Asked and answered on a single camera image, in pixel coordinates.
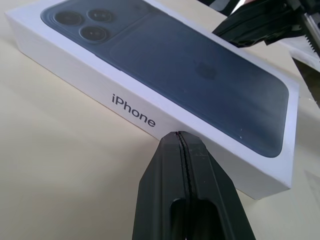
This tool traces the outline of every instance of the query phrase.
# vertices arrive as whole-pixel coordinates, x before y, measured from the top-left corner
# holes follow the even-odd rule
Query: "white table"
[[[211,31],[224,19],[195,0],[160,1]],[[130,240],[158,141],[21,54],[3,15],[0,30],[0,239]],[[241,201],[257,240],[319,239],[320,111],[283,47],[247,51],[291,74],[301,97],[293,188]]]

